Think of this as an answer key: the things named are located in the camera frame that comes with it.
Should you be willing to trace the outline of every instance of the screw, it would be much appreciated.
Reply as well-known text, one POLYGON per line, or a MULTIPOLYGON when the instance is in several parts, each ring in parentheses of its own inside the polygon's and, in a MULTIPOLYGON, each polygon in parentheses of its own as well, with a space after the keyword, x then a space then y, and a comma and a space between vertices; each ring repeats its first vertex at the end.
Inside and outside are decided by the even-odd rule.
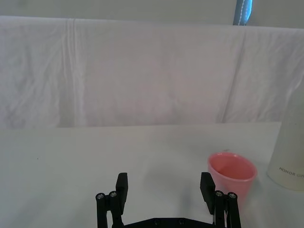
POLYGON ((154 224, 155 224, 156 226, 158 226, 158 225, 160 224, 160 220, 159 220, 159 219, 155 219, 155 220, 154 220, 154 224))
POLYGON ((116 192, 114 191, 114 192, 111 192, 110 196, 111 196, 111 197, 116 197, 117 194, 116 194, 116 192))
POLYGON ((103 197, 104 197, 104 195, 101 194, 101 193, 100 193, 99 195, 96 196, 96 198, 99 199, 99 200, 102 199, 103 197))
POLYGON ((235 199, 237 196, 235 194, 233 194, 233 193, 230 193, 229 197, 235 199))
POLYGON ((219 197, 223 196, 223 194, 220 191, 217 191, 215 194, 216 194, 216 196, 219 196, 219 197))
POLYGON ((180 224, 180 225, 184 225, 184 224, 185 224, 185 220, 180 219, 180 220, 179 220, 179 224, 180 224))

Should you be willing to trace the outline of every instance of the white backdrop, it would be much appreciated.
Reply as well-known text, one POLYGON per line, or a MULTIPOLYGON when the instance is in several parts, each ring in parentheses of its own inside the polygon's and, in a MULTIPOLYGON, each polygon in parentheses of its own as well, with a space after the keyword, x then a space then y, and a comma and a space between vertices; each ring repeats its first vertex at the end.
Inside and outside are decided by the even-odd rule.
POLYGON ((0 128, 279 121, 304 30, 0 20, 0 128))

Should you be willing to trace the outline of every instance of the white table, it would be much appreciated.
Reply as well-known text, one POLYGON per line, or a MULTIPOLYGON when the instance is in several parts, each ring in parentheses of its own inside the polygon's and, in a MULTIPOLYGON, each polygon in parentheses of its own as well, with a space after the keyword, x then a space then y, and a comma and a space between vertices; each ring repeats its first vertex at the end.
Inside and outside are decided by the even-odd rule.
POLYGON ((125 224, 211 222, 200 173, 211 153, 229 149, 258 168, 243 228, 302 228, 303 193, 266 175, 278 130, 279 123, 239 123, 1 131, 0 227, 96 228, 95 195, 114 190, 120 172, 129 177, 125 224))

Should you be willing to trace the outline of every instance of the white cloth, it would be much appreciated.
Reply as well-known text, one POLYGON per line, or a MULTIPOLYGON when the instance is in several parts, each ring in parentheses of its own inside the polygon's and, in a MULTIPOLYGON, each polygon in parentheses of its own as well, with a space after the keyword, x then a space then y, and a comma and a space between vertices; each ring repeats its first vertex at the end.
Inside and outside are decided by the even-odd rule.
POLYGON ((279 121, 304 30, 0 17, 0 128, 279 121))

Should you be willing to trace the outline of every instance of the cup rim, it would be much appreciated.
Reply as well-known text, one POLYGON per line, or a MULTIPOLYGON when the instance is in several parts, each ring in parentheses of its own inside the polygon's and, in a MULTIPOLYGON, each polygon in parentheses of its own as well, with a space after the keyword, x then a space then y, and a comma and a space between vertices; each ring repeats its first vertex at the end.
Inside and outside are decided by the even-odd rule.
POLYGON ((226 180, 229 180, 229 181, 234 181, 234 182, 250 182, 250 181, 253 181, 256 176, 257 176, 257 168, 255 167, 255 165, 250 161, 248 160, 247 158, 237 154, 237 153, 233 153, 233 152, 226 152, 226 151, 222 151, 222 152, 218 152, 218 153, 214 153, 214 154, 211 154, 209 157, 208 157, 208 166, 209 168, 214 172, 216 173, 218 176, 226 179, 226 180), (248 163, 248 165, 250 166, 250 168, 253 170, 253 176, 250 177, 250 178, 247 178, 247 179, 234 179, 234 178, 231 178, 231 177, 227 177, 219 172, 217 172, 211 165, 211 162, 210 160, 216 156, 220 156, 221 154, 227 154, 227 155, 233 155, 234 157, 239 157, 241 159, 243 159, 244 161, 246 161, 248 163))

